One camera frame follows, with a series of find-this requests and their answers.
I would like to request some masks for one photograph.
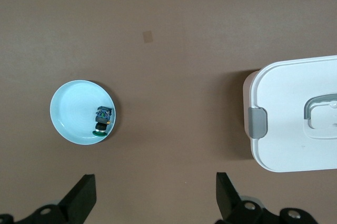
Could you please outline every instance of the screw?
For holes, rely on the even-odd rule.
[[[290,210],[288,212],[288,215],[294,219],[300,219],[301,215],[299,214],[299,212],[295,211],[295,210]]]
[[[246,207],[248,210],[255,210],[255,205],[252,202],[246,202],[244,207]]]
[[[51,211],[50,208],[45,208],[45,209],[43,209],[43,210],[40,212],[40,214],[41,214],[41,215],[46,215],[47,213],[50,213],[50,211]]]

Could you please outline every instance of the white container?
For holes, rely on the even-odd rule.
[[[276,62],[243,85],[255,160],[274,172],[337,168],[337,55]]]

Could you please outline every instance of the gray handle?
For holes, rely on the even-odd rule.
[[[337,101],[337,93],[317,96],[315,98],[309,99],[304,106],[304,119],[310,119],[310,105],[312,105],[313,103],[330,102],[334,100]]]

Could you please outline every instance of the green plastic part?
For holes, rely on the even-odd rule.
[[[103,136],[107,136],[107,133],[105,133],[105,132],[102,133],[102,132],[93,131],[93,135],[103,137]]]

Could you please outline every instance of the brown background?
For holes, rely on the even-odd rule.
[[[254,70],[337,54],[336,13],[337,0],[0,0],[0,212],[23,218],[94,173],[86,223],[212,224],[225,171],[273,213],[336,223],[337,171],[261,168],[242,104]],[[77,79],[117,105],[102,143],[72,144],[51,123],[54,92]]]

